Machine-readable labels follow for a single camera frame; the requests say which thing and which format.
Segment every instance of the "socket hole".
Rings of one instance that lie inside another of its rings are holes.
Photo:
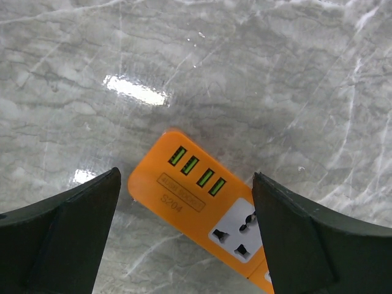
[[[256,221],[256,211],[254,211],[252,214],[248,215],[245,218],[245,224],[239,227],[239,231],[241,233],[247,232],[249,230],[248,226],[255,224],[255,221]]]
[[[250,256],[250,253],[246,250],[244,245],[239,245],[237,249],[234,250],[235,254],[239,254],[240,256],[242,256],[245,259],[248,259],[248,257]]]
[[[229,237],[230,235],[228,233],[222,232],[218,229],[215,229],[215,231],[213,231],[213,235],[218,238],[219,242],[223,243],[227,237]]]

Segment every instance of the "label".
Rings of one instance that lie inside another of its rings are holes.
[[[196,210],[198,213],[202,211],[204,206],[206,206],[206,203],[201,201],[194,194],[190,193],[187,189],[178,184],[174,179],[165,173],[161,174],[157,182],[180,198],[183,202],[192,207],[194,210]]]
[[[264,278],[272,284],[271,276],[270,276],[270,271],[267,271],[264,275]]]

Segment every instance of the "universal socket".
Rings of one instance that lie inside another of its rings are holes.
[[[268,294],[268,265],[252,191],[176,129],[158,139],[128,179],[134,199]]]
[[[239,261],[247,263],[263,246],[254,212],[252,204],[238,198],[208,237]]]

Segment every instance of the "gray marble surface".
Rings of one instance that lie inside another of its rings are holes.
[[[249,185],[262,171],[392,227],[391,0],[2,0],[0,212],[182,128]],[[94,293],[260,293],[123,185]]]

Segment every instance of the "orange power strip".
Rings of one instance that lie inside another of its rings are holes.
[[[251,189],[170,129],[128,180],[134,199],[266,293],[274,293]]]

